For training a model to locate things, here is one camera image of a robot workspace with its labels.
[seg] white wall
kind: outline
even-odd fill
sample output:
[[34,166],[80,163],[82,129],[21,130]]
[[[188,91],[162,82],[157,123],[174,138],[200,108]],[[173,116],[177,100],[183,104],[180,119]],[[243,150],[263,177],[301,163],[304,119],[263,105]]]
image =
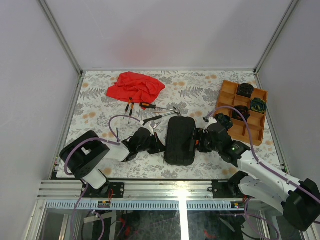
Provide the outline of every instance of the white wall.
[[290,172],[320,187],[319,13],[300,1],[259,75]]
[[36,0],[2,0],[0,22],[0,239],[19,240],[77,74]]
[[253,69],[291,0],[47,2],[83,69]]

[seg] hammer head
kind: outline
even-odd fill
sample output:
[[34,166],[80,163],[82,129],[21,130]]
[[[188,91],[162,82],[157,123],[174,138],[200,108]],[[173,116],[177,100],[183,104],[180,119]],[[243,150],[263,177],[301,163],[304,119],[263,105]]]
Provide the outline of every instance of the hammer head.
[[174,109],[174,112],[178,115],[178,117],[181,117],[180,110],[176,107],[173,107],[173,109]]

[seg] wooden organizer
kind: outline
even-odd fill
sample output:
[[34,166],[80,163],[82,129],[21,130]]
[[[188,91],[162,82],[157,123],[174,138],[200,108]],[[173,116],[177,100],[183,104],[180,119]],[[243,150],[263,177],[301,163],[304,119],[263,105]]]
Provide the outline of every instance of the wooden organizer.
[[[268,92],[255,88],[251,98],[237,95],[238,83],[224,80],[218,102],[216,107],[222,106],[247,106],[250,109],[251,100],[254,98],[260,98],[267,102]],[[245,143],[250,143],[248,131],[246,125],[243,121],[232,118],[232,110],[228,108],[223,108],[215,112],[214,115],[223,113],[231,118],[233,122],[233,127],[228,130],[229,135],[235,139]],[[256,111],[250,111],[250,117],[247,122],[251,131],[253,145],[260,146],[264,139],[264,129],[265,129],[266,113],[262,114]]]

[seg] screwdriver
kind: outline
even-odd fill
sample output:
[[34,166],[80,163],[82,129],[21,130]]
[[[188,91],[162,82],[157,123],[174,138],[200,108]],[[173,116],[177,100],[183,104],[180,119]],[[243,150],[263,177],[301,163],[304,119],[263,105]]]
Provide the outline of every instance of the screwdriver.
[[126,115],[126,114],[127,114],[128,109],[129,109],[129,105],[130,105],[131,101],[132,101],[132,97],[130,97],[130,98],[129,98],[128,105],[127,105],[127,106],[126,106],[126,108],[125,108],[124,115]]
[[134,105],[135,105],[135,103],[134,102],[132,102],[131,103],[131,109],[130,109],[130,114],[129,114],[129,116],[132,116],[132,111],[134,110]]
[[145,108],[145,109],[163,109],[163,110],[168,110],[168,111],[171,111],[171,112],[175,111],[173,109],[158,107],[156,105],[153,105],[153,104],[150,104],[150,103],[147,103],[147,102],[140,102],[139,105],[140,105],[140,107]]

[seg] floral tablecloth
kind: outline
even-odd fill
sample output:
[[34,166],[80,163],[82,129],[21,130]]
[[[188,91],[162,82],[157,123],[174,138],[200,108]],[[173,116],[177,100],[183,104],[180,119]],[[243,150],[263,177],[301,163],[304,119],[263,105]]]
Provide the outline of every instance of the floral tablecloth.
[[[75,107],[66,145],[89,130],[95,131],[101,138],[115,141],[109,130],[108,122],[112,116],[124,114],[126,102],[106,96],[108,87],[118,79],[121,71],[87,71]],[[203,116],[212,111],[218,100],[223,80],[236,83],[256,85],[252,71],[138,71],[160,80],[165,89],[154,102],[158,107],[180,109],[182,116],[192,117],[198,128],[206,123]],[[137,104],[133,116],[139,119],[154,117],[152,109],[142,110]],[[170,117],[161,119],[156,132],[163,144]],[[120,139],[132,136],[139,127],[138,122],[128,118],[116,118],[112,129],[118,128]],[[279,159],[267,121],[264,126],[263,143],[255,148],[257,155],[279,168]],[[60,161],[57,178],[67,178],[63,171],[64,163]],[[130,162],[110,161],[103,159],[98,168],[108,178],[123,179],[229,179],[237,169],[224,162],[216,152],[196,152],[194,163],[190,166],[172,166],[164,161],[164,153],[149,155],[141,152]]]

